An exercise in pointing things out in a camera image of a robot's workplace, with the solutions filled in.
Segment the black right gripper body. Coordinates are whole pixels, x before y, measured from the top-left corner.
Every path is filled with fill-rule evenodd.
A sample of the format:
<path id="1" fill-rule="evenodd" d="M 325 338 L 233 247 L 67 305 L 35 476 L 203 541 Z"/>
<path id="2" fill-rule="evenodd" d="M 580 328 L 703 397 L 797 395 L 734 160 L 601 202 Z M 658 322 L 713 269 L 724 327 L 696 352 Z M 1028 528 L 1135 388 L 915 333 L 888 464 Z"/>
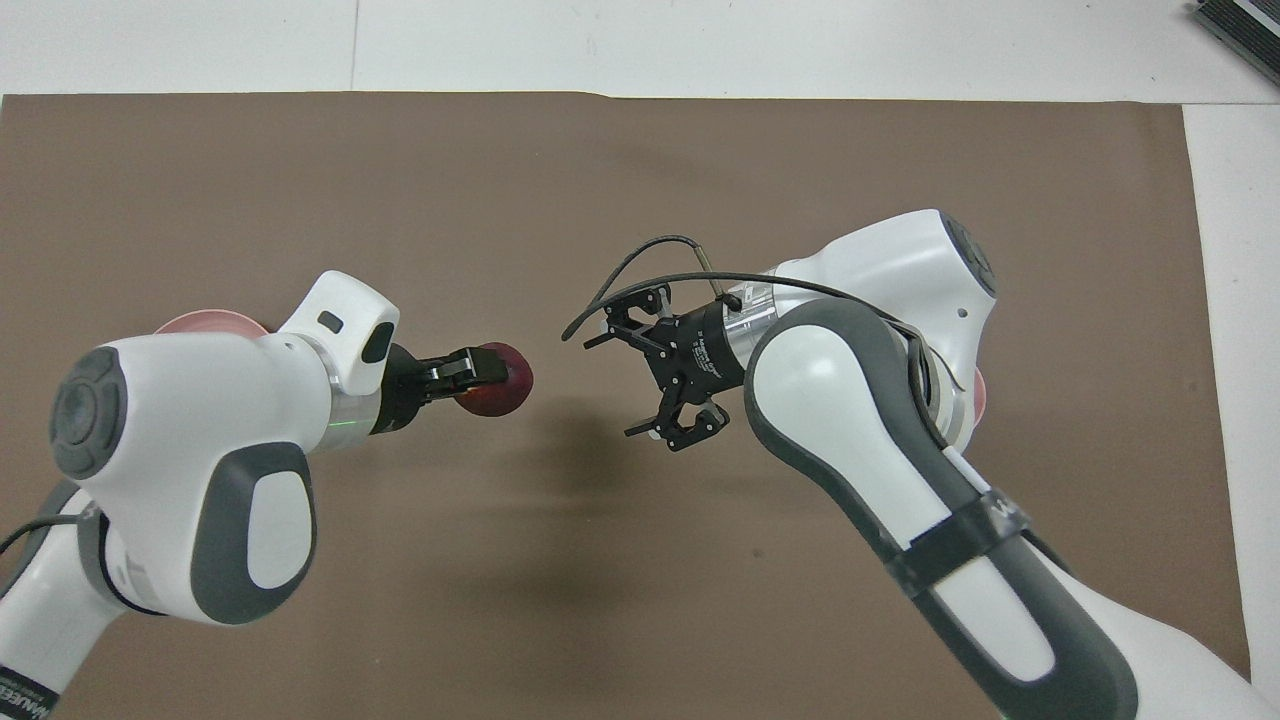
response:
<path id="1" fill-rule="evenodd" d="M 713 423 L 727 423 L 727 411 L 713 397 L 740 387 L 745 370 L 727 340 L 723 304 L 707 304 L 678 316 L 659 318 L 643 337 L 658 348 L 650 369 L 662 391 L 658 423 L 676 423 L 685 405 L 698 406 Z"/>

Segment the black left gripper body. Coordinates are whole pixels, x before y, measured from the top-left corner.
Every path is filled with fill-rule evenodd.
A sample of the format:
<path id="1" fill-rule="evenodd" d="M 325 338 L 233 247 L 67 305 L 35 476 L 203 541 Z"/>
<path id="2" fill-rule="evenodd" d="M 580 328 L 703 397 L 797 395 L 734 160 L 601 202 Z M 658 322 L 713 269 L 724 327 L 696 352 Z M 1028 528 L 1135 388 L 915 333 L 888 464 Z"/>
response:
<path id="1" fill-rule="evenodd" d="M 390 343 L 380 386 L 380 406 L 371 436 L 407 427 L 428 404 L 439 400 L 436 372 L 444 357 L 415 357 L 407 348 Z"/>

